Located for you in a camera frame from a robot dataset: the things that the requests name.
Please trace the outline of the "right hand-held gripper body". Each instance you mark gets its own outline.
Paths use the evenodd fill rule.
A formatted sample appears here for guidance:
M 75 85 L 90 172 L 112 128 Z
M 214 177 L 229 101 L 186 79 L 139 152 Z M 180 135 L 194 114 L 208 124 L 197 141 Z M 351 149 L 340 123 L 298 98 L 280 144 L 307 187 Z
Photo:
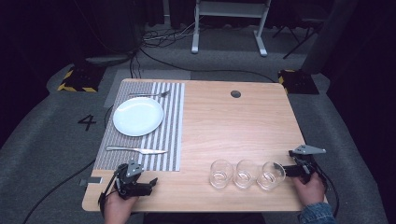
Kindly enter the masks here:
M 323 175 L 314 159 L 315 155 L 325 153 L 326 150 L 324 148 L 312 147 L 309 145 L 300 145 L 289 151 L 290 157 L 295 161 L 294 165 L 299 165 L 300 167 L 299 173 L 301 173 L 300 177 L 303 179 L 304 183 L 310 180 L 313 173 L 317 173 L 322 179 L 322 182 L 327 184 L 326 177 Z

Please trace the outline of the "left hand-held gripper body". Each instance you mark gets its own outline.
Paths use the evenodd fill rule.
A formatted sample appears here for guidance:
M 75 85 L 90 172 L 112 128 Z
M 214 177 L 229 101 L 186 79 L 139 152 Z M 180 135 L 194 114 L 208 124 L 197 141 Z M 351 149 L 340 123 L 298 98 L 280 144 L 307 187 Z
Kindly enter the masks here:
M 144 183 L 138 183 L 138 178 L 143 173 L 141 166 L 135 160 L 129 160 L 121 164 L 116 171 L 115 189 L 119 196 L 127 200 L 131 197 L 137 197 L 136 190 L 140 186 L 147 186 Z

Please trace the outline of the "clear drinking glass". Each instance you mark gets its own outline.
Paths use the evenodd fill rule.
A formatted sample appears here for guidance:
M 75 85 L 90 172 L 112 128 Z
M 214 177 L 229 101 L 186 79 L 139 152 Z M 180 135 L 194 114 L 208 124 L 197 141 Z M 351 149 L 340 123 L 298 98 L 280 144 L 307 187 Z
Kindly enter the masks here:
M 258 165 L 251 160 L 241 160 L 236 164 L 233 182 L 240 189 L 248 189 L 256 181 Z
M 210 166 L 209 182 L 215 189 L 225 188 L 233 178 L 233 165 L 226 160 L 216 160 Z
M 272 190 L 283 182 L 285 177 L 286 172 L 281 164 L 268 161 L 262 166 L 257 183 L 264 190 Z

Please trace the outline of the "person's right hand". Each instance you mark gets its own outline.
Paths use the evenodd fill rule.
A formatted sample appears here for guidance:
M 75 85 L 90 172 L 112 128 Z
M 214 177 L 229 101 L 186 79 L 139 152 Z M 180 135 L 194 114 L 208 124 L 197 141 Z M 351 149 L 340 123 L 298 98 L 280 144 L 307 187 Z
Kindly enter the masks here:
M 303 206 L 324 202 L 325 187 L 317 173 L 313 173 L 305 184 L 299 177 L 293 177 L 291 180 Z

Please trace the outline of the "person's left hand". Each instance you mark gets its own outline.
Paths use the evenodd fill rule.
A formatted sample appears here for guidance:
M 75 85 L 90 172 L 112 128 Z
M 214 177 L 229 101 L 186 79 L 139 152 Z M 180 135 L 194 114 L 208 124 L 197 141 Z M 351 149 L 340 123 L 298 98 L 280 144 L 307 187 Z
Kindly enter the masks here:
M 118 193 L 109 195 L 105 201 L 105 224 L 126 224 L 133 212 L 138 197 L 122 199 Z

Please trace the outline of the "silver table knife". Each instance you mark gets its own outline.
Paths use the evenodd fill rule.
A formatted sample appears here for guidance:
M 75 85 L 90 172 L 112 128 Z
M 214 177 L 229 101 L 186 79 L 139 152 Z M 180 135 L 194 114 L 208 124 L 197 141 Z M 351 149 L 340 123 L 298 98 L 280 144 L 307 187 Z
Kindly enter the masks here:
M 138 152 L 143 155 L 158 155 L 158 154 L 164 154 L 167 152 L 167 150 L 136 148 L 136 147 L 116 147 L 116 146 L 107 146 L 106 147 L 106 151 L 115 151 L 115 150 L 133 151 L 133 152 Z

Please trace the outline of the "grey tape strip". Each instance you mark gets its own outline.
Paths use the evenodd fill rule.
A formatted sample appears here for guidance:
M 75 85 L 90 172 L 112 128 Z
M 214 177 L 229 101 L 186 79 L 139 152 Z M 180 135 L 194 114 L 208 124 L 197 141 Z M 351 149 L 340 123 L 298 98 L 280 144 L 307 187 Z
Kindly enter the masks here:
M 102 177 L 90 176 L 86 179 L 80 179 L 78 185 L 82 187 L 88 187 L 89 184 L 101 184 L 102 179 Z

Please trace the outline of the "grey striped placemat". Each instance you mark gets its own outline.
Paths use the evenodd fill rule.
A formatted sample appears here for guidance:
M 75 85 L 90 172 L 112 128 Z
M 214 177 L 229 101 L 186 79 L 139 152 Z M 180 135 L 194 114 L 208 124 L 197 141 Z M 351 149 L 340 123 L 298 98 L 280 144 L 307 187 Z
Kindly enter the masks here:
M 116 130 L 113 124 L 116 108 L 123 102 L 136 98 L 129 97 L 129 93 L 159 93 L 168 90 L 170 93 L 165 97 L 147 97 L 157 101 L 163 108 L 163 121 L 157 129 L 142 136 L 128 136 Z M 120 164 L 135 160 L 146 171 L 179 171 L 184 93 L 183 83 L 132 82 L 124 79 L 120 84 L 93 168 L 116 170 Z M 106 151 L 107 146 L 159 149 L 167 150 L 167 152 L 158 155 L 143 155 L 125 150 Z

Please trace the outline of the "white round plate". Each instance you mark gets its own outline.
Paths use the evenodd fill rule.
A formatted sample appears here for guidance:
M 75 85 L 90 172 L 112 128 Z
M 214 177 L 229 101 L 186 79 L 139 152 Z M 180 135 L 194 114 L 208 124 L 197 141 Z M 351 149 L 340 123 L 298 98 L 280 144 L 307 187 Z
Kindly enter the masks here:
M 155 100 L 136 97 L 116 108 L 113 124 L 117 131 L 128 136 L 142 136 L 153 132 L 163 121 L 163 108 Z

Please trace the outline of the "black yellow striped stand base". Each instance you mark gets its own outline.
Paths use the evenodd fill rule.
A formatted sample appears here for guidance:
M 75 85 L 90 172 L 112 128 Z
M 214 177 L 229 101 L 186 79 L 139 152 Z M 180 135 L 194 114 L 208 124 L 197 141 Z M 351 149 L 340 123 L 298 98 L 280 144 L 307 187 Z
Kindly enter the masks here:
M 66 72 L 58 91 L 98 92 L 105 71 L 105 67 L 78 68 L 72 66 Z
M 277 76 L 288 94 L 319 94 L 313 78 L 301 70 L 280 70 Z

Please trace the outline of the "silver fork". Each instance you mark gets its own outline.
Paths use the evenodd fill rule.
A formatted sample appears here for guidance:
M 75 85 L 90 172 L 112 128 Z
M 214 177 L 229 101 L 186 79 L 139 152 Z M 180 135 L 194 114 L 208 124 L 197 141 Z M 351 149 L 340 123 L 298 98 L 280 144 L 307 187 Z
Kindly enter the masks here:
M 170 93 L 170 90 L 159 93 L 129 93 L 129 97 L 165 97 Z

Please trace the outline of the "black tripod stand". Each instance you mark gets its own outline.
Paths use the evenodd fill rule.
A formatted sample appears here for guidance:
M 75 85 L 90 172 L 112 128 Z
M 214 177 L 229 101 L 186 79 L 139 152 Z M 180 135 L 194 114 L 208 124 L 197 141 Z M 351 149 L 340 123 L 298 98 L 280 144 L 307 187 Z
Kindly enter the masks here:
M 277 37 L 285 28 L 287 28 L 290 31 L 293 38 L 297 41 L 297 45 L 293 47 L 283 57 L 283 59 L 287 59 L 295 50 L 297 50 L 297 48 L 299 48 L 302 44 L 304 44 L 307 40 L 309 40 L 313 35 L 318 34 L 326 20 L 327 20 L 326 16 L 305 16 L 301 14 L 296 14 L 294 16 L 294 22 L 288 23 L 286 25 L 282 25 L 273 35 L 273 38 Z M 299 38 L 290 28 L 293 24 L 296 27 L 305 29 L 305 34 L 303 38 Z

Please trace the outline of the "grey pillar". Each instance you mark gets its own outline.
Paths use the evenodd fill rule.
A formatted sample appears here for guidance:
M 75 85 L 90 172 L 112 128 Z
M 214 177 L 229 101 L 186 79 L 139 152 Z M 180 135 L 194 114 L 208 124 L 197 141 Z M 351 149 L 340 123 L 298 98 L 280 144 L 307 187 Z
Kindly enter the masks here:
M 359 0 L 334 0 L 332 11 L 301 66 L 304 73 L 314 75 L 321 71 L 346 29 L 358 3 Z

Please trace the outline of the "white metal desk frame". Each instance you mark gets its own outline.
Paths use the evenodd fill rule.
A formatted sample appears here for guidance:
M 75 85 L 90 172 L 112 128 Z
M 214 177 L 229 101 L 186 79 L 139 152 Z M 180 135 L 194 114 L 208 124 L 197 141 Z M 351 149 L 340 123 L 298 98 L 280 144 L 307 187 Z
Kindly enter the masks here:
M 210 2 L 206 0 L 196 0 L 194 9 L 194 30 L 191 43 L 191 52 L 196 54 L 199 51 L 200 38 L 200 18 L 203 16 L 216 17 L 236 17 L 260 19 L 259 28 L 253 31 L 255 41 L 262 57 L 266 57 L 268 52 L 262 40 L 262 31 L 267 19 L 267 15 L 272 0 L 264 0 L 263 3 L 233 3 L 233 2 Z

